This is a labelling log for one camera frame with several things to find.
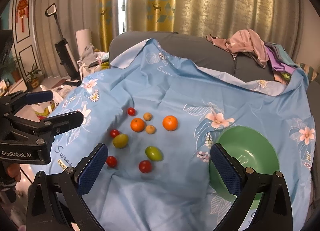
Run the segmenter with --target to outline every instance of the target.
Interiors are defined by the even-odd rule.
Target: teal wall
[[[9,9],[10,9],[10,2],[7,4],[7,6],[5,7],[4,11],[0,16],[2,29],[9,29]],[[8,79],[11,84],[14,83],[14,79],[10,73],[2,75],[1,79],[5,79],[5,80]]]

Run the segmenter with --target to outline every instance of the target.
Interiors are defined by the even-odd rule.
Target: bowl
[[[271,143],[258,131],[246,126],[233,126],[225,129],[216,143],[235,157],[245,167],[255,169],[257,173],[273,174],[279,170],[279,160]],[[225,200],[233,202],[236,196],[229,193],[213,162],[209,165],[210,184]],[[262,193],[257,193],[250,209],[259,205]]]

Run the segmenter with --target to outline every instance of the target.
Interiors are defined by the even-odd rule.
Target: deer pattern
[[[154,9],[154,11],[155,11],[155,13],[157,12],[157,10],[160,10],[160,13],[161,13],[161,7],[159,6],[159,4],[158,3],[152,3],[152,6],[153,6],[153,9]]]

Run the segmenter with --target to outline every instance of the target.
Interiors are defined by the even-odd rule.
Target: white cylinder lamp
[[[78,53],[79,53],[79,56],[81,56],[82,53],[84,52],[84,48],[92,44],[90,27],[76,31],[76,39],[77,39],[77,45],[78,45]]]

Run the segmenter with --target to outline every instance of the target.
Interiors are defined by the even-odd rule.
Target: green fruit
[[[124,148],[129,141],[129,137],[126,134],[118,134],[112,141],[115,148]]]
[[[161,151],[154,147],[154,146],[148,146],[146,148],[146,156],[151,160],[151,161],[161,161],[163,159]]]

